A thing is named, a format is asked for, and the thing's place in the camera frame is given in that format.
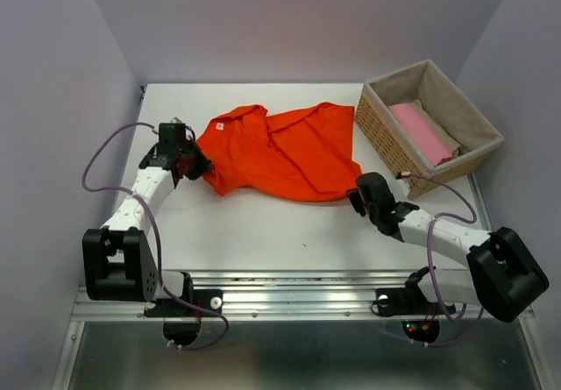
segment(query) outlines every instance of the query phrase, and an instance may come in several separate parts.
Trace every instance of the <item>pink cloth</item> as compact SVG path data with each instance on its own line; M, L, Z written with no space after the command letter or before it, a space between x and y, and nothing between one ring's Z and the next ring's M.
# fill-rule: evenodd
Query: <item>pink cloth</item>
M388 108L433 167L454 159L454 155L412 103L397 103Z

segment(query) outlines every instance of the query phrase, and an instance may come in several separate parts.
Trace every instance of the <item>red cloth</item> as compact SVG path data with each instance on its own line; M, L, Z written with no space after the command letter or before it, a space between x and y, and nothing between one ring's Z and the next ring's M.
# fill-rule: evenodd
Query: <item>red cloth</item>
M204 179L218 194L253 187L298 202L332 202L355 188L353 107L320 103L266 114L261 105L238 107L210 121L198 139L216 167Z

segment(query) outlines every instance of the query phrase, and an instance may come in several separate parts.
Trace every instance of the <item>folded towel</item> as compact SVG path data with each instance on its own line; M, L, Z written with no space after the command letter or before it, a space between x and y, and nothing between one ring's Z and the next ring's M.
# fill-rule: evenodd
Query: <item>folded towel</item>
M450 134L448 134L439 124L435 122L435 120L432 119L432 117L427 113L427 111L423 109L423 104L421 103L421 101L415 99L412 102L412 104L417 107L418 112L430 124L432 129L435 131L438 137L443 141L443 143L448 148L448 150L452 152L454 158L457 158L459 156L459 148L462 147L462 145L458 143L456 140L454 140L454 138Z
M397 103L389 110L433 167L454 159L444 142L412 103Z

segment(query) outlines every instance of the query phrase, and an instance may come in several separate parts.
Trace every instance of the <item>beige cloth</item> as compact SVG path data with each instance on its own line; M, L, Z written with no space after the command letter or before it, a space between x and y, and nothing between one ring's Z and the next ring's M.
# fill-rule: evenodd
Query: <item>beige cloth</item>
M433 120L430 117L429 114L427 114L427 112L423 109L423 104L421 103L421 101L419 101L418 99L415 99L412 102L412 104L415 107L415 109L417 110L417 112L419 114L421 114L421 116L425 119L425 121L430 124L430 127L432 127L432 130L435 131L437 136L442 140L442 142L448 148L448 150L451 152L451 154L454 155L454 158L457 158L459 156L459 148L462 145L460 143L458 143L456 140L454 140L454 138L452 136L450 136L446 131L444 131L444 129L440 125L438 125L435 122L435 120Z

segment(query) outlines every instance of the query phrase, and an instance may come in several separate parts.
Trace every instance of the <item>orange shirt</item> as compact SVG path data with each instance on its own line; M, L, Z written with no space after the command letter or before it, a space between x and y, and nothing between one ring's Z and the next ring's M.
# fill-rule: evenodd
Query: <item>orange shirt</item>
M215 169L204 175L220 195L253 187L298 202L346 197L361 174L352 161L354 108L320 103L266 116L261 105L238 107L210 121L197 140Z

